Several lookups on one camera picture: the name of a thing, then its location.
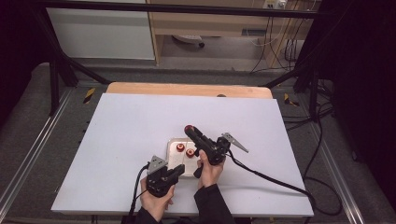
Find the white cabinet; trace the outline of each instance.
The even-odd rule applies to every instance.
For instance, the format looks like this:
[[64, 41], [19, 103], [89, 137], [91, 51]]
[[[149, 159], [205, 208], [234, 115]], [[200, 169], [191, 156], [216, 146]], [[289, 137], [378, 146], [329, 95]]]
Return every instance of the white cabinet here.
[[[95, 2], [146, 3], [144, 0]], [[154, 60], [147, 12], [48, 8], [64, 52], [73, 58]]]

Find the hand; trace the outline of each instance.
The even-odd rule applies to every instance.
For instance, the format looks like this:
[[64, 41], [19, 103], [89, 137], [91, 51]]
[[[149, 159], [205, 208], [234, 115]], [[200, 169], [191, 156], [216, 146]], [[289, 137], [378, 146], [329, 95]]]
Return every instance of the hand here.
[[[146, 177], [140, 180], [142, 192], [146, 190], [146, 180]], [[157, 222], [160, 222], [161, 218], [163, 218], [164, 211], [168, 210], [168, 204], [173, 204], [172, 197], [174, 196], [174, 192], [175, 185], [173, 185], [168, 190], [168, 193], [161, 198], [157, 198], [148, 191], [145, 191], [140, 196], [140, 202], [142, 203], [142, 207], [145, 208]]]
[[198, 160], [197, 162], [198, 168], [200, 168], [202, 165], [204, 166], [204, 168], [198, 181], [198, 189], [200, 189], [201, 187], [207, 188], [218, 183], [218, 179], [223, 170], [225, 159], [218, 165], [213, 166], [209, 163], [206, 153], [203, 150], [199, 150], [199, 157], [200, 160]]

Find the small tray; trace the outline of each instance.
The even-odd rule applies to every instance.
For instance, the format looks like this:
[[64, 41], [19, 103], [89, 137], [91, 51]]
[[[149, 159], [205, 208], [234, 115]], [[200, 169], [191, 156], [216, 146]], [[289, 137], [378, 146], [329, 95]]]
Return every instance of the small tray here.
[[[177, 144], [184, 145], [184, 150], [182, 152], [177, 151]], [[186, 155], [186, 150], [189, 148], [192, 148], [193, 150], [196, 149], [195, 144], [190, 140], [190, 138], [172, 138], [168, 142], [168, 149], [166, 153], [168, 169], [174, 169], [178, 165], [184, 164], [186, 169], [181, 177], [194, 177], [193, 173], [198, 168], [197, 161], [199, 158], [196, 156], [189, 158]]]

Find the black sleeve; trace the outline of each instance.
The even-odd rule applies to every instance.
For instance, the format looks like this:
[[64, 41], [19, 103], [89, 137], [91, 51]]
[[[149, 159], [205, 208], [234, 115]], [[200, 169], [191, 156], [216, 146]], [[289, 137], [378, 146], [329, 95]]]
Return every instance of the black sleeve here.
[[194, 195], [200, 224], [234, 224], [233, 216], [224, 202], [218, 185], [199, 189]]
[[134, 224], [163, 224], [161, 221], [157, 222], [154, 217], [143, 207], [140, 208], [136, 215]]

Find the person's left hand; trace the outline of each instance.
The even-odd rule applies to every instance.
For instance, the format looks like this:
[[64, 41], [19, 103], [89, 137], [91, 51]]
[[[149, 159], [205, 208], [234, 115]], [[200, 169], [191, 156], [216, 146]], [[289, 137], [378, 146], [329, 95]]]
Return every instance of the person's left hand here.
[[[142, 192], [146, 190], [146, 180], [146, 177], [140, 180]], [[145, 208], [157, 222], [160, 222], [161, 218], [163, 218], [164, 211], [168, 209], [168, 204], [173, 204], [172, 197], [174, 196], [174, 192], [175, 185], [173, 185], [168, 190], [168, 193], [161, 198], [157, 198], [146, 191], [140, 196], [140, 202], [142, 203], [142, 207]]]

